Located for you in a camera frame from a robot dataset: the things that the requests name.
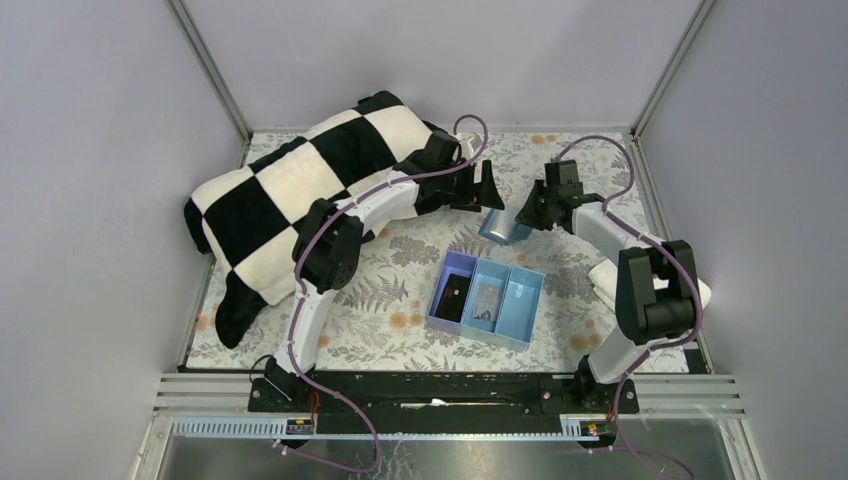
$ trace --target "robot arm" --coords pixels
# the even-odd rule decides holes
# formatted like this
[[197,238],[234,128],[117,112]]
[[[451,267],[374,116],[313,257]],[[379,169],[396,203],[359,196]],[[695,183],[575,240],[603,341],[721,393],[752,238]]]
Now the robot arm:
[[[315,366],[318,338],[327,312],[338,291],[350,282],[356,271],[363,232],[390,219],[398,211],[413,206],[423,205],[425,209],[435,209],[441,205],[451,205],[452,208],[472,211],[480,211],[483,206],[504,208],[495,187],[489,160],[482,162],[482,180],[477,184],[473,183],[473,168],[463,168],[453,174],[437,177],[401,181],[409,175],[431,173],[459,165],[464,162],[462,155],[458,155],[459,151],[460,145],[455,138],[436,132],[424,149],[413,152],[398,163],[377,189],[339,200],[335,204],[327,200],[318,200],[312,204],[295,244],[295,261],[331,215],[340,209],[349,209],[324,233],[307,257],[301,271],[306,291],[300,288],[295,290],[295,309],[301,304],[301,299],[303,302],[300,312],[295,310],[289,322],[295,315],[298,316],[291,343],[295,360],[302,371]],[[274,357],[284,371],[295,372],[288,345],[288,341],[284,342]]]
[[[680,273],[656,249],[614,223],[604,213],[603,202],[600,195],[583,192],[574,160],[560,160],[545,165],[545,180],[536,181],[516,216],[517,222],[539,230],[560,225],[618,266],[618,326],[597,350],[580,361],[576,374],[588,390],[615,384],[650,346],[693,328],[692,297],[698,294],[689,290]],[[697,285],[691,247],[682,240],[663,242],[650,237],[674,255]],[[669,280],[668,287],[655,291],[654,275]]]

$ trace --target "blue box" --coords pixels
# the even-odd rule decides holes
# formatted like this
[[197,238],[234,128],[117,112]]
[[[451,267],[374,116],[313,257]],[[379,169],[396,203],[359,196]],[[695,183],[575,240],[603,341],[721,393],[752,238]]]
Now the blue box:
[[[438,318],[435,313],[451,274],[471,279],[460,322]],[[430,302],[427,324],[455,335],[523,352],[530,346],[544,279],[545,275],[539,272],[448,251]],[[487,309],[482,315],[478,311],[478,318],[475,318],[478,294],[481,289],[490,287],[494,287],[493,292],[500,292],[496,300],[486,297],[489,302],[486,305],[496,305],[497,314],[487,320],[485,318],[491,315]]]

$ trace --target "floral patterned surface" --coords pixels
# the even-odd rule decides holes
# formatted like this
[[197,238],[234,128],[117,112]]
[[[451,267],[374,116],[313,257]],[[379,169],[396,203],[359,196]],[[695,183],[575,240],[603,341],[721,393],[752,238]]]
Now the floral patterned surface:
[[[621,140],[619,133],[607,133]],[[293,138],[257,133],[248,162]],[[523,205],[543,164],[578,134],[494,133],[483,159],[492,160],[504,201]],[[569,153],[576,159],[587,192],[608,196],[627,184],[624,158],[610,145],[587,142]],[[622,218],[647,230],[633,191],[613,204]],[[591,245],[564,231],[534,231],[528,240],[504,247],[478,235],[482,214],[442,209],[389,223],[362,247],[359,270],[339,292],[319,340],[317,368],[356,370],[573,371],[587,352],[615,326],[613,312],[592,291],[587,274],[603,260]],[[447,250],[519,265],[545,273],[530,348],[515,352],[451,335],[427,326],[427,309]],[[250,368],[274,353],[284,337],[292,296],[257,317],[234,350],[215,333],[215,309],[224,296],[224,276],[213,269],[198,314],[187,366]],[[682,349],[655,354],[640,368],[647,372],[687,372]]]

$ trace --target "white wall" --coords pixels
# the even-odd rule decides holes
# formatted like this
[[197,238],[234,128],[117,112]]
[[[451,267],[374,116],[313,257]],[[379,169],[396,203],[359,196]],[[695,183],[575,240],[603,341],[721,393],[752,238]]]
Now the white wall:
[[450,125],[629,126],[698,0],[189,0],[248,123],[305,128],[375,91]]
[[163,1],[3,2],[0,112],[0,478],[122,478],[240,141]]
[[718,2],[644,137],[769,478],[848,471],[848,3]]

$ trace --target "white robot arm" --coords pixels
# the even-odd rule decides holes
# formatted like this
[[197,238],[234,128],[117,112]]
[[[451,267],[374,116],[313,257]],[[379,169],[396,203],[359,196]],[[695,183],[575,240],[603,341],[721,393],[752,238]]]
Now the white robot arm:
[[[383,180],[383,183],[387,186],[368,197],[366,201],[362,200],[364,194],[360,194],[336,202],[336,207],[341,209],[353,204],[353,207],[345,213],[349,217],[358,218],[363,225],[363,231],[370,231],[374,225],[391,218],[398,211],[415,205],[418,199],[418,184],[413,181],[397,182],[406,176],[401,171],[393,171]],[[301,299],[305,299],[305,302],[299,313],[300,318],[295,325],[292,342],[298,366],[301,370],[308,371],[315,366],[318,337],[324,328],[327,312],[339,291],[331,288],[323,293],[318,293],[318,288],[312,282],[305,280],[304,283],[306,285],[305,293],[300,288],[295,290],[294,305],[297,306]],[[283,370],[287,372],[295,371],[288,354],[288,342],[280,346],[274,357]]]
[[[329,262],[332,268],[319,265],[320,268],[314,269],[319,272],[317,276],[313,274],[313,278],[309,278],[308,275],[304,278],[305,292],[297,289],[295,294],[295,306],[301,299],[303,299],[303,305],[300,312],[294,312],[292,315],[292,319],[298,315],[298,321],[291,343],[293,343],[294,359],[301,371],[309,371],[315,366],[318,337],[338,290],[350,281],[356,269],[356,260],[359,256],[359,243],[356,242],[361,242],[363,231],[370,230],[374,225],[391,218],[397,211],[416,205],[422,200],[435,199],[441,204],[456,204],[452,201],[454,200],[452,196],[458,195],[463,198],[463,201],[459,203],[465,204],[466,208],[469,205],[479,206],[480,204],[503,208],[503,203],[497,197],[496,191],[494,193],[496,200],[493,200],[494,197],[491,195],[494,181],[491,178],[490,164],[484,164],[484,177],[488,175],[488,178],[484,178],[481,184],[476,185],[477,189],[474,191],[467,188],[471,182],[469,174],[473,175],[473,169],[465,169],[463,175],[446,175],[424,181],[400,181],[408,174],[436,171],[438,170],[436,164],[441,164],[443,168],[444,158],[439,160],[437,157],[440,155],[444,157],[444,152],[448,150],[439,146],[434,146],[433,150],[436,151],[439,148],[441,148],[441,154],[425,156],[423,160],[420,157],[408,159],[398,164],[400,168],[386,177],[382,182],[382,189],[377,192],[366,192],[357,197],[340,200],[335,205],[329,202],[327,202],[329,206],[313,205],[315,212],[310,210],[313,226],[322,224],[336,209],[344,209],[348,206],[350,208],[345,212],[344,218],[355,226],[347,229],[353,232],[352,235],[343,238],[345,229],[334,224],[330,229],[333,235],[328,239],[326,248],[323,251],[313,252],[307,259],[323,264],[326,263],[323,261],[326,257],[334,258],[331,258]],[[603,198],[596,194],[583,193],[576,163],[573,160],[546,164],[545,171],[547,184],[545,181],[537,180],[529,199],[515,221],[542,230],[550,230],[555,225],[562,226],[569,233],[591,243],[618,265],[619,278],[616,288],[618,327],[603,345],[581,360],[577,372],[578,375],[588,379],[592,385],[612,385],[618,382],[626,369],[651,345],[667,341],[669,338],[676,338],[693,328],[694,309],[691,301],[693,293],[686,287],[680,274],[664,262],[648,243],[622,229],[604,213]],[[488,192],[484,192],[483,187],[487,181],[490,188]],[[463,190],[462,184],[468,185],[458,194],[457,190]],[[295,257],[299,257],[302,245],[315,233],[317,227],[311,230],[310,232],[310,229],[305,226],[301,232],[303,238],[298,240],[300,247],[295,248]],[[686,242],[667,242],[663,243],[663,246],[674,254],[693,279],[697,279],[692,251]],[[654,275],[669,280],[668,288],[655,291]],[[296,369],[291,363],[288,346],[289,342],[284,342],[274,356],[279,367],[293,373]]]

